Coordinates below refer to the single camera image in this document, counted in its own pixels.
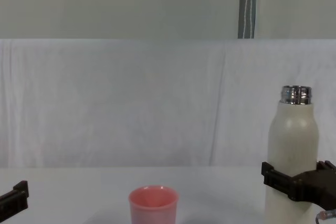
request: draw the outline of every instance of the white cloth backdrop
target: white cloth backdrop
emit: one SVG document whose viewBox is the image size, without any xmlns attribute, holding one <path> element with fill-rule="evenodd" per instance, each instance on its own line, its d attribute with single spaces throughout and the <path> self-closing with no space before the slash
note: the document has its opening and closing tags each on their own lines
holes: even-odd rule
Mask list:
<svg viewBox="0 0 336 224">
<path fill-rule="evenodd" d="M 284 84 L 336 161 L 336 40 L 2 40 L 6 167 L 259 165 Z"/>
</svg>

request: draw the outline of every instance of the plastic cup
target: plastic cup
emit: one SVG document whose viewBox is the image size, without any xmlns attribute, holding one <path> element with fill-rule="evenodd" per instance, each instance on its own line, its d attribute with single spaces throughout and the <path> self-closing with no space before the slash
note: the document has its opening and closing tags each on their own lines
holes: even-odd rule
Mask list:
<svg viewBox="0 0 336 224">
<path fill-rule="evenodd" d="M 140 187 L 129 195 L 132 224 L 175 224 L 179 195 L 165 186 Z"/>
</svg>

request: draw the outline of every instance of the white bottle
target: white bottle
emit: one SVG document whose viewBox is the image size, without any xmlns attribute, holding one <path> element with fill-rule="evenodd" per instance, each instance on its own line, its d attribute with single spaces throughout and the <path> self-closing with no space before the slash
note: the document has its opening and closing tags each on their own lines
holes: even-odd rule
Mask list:
<svg viewBox="0 0 336 224">
<path fill-rule="evenodd" d="M 313 116 L 311 88 L 282 87 L 281 100 L 268 136 L 268 163 L 294 176 L 316 169 L 319 132 Z M 266 189 L 265 224 L 314 223 L 311 203 L 291 201 L 273 188 Z"/>
</svg>

